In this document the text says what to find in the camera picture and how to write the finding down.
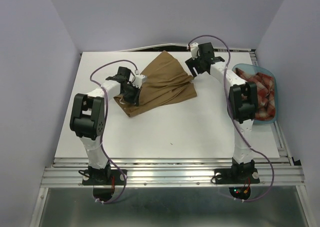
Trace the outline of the tan brown skirt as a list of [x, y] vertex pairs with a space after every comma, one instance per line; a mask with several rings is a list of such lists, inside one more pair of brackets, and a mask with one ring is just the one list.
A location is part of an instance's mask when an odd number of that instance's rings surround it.
[[141, 73], [147, 80], [142, 85], [138, 106], [125, 102], [121, 95], [114, 98], [130, 118], [160, 106], [177, 104], [197, 97], [192, 83], [194, 77], [167, 51], [162, 51]]

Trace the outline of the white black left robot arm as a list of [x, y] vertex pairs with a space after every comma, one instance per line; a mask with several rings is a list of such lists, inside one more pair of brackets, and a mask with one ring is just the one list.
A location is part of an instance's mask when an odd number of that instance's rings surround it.
[[114, 174], [111, 161], [103, 148], [102, 136], [106, 126], [109, 100], [120, 95], [126, 104], [139, 105], [142, 85], [147, 77], [120, 66], [114, 76], [108, 76], [98, 88], [74, 96], [69, 127], [81, 140], [87, 157], [88, 168], [81, 170], [83, 185], [107, 185]]

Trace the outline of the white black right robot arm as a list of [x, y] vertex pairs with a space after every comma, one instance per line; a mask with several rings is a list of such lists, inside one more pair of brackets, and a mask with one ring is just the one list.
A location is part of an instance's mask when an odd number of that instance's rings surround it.
[[258, 171], [255, 167], [252, 148], [248, 146], [258, 109], [257, 85], [242, 79], [230, 70], [226, 61], [215, 55], [211, 43], [194, 42], [187, 49], [191, 53], [191, 58], [185, 63], [192, 76], [196, 77], [207, 72], [222, 84], [227, 113], [234, 127], [231, 167], [216, 168], [211, 181], [217, 185], [243, 184], [245, 181], [259, 183], [259, 177], [253, 176]]

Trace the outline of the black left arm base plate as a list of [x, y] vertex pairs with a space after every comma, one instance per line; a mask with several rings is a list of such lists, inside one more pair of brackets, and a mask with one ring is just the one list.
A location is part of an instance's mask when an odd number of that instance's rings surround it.
[[83, 186], [123, 186], [126, 181], [117, 169], [94, 169], [79, 170]]

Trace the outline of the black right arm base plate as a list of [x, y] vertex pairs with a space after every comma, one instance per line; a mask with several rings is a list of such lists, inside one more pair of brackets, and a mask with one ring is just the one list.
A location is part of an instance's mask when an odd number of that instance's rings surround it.
[[244, 171], [232, 170], [231, 168], [216, 168], [213, 170], [214, 175], [211, 183], [217, 185], [240, 185], [250, 182], [251, 184], [259, 184], [260, 178], [254, 178], [253, 174], [257, 173], [257, 169]]

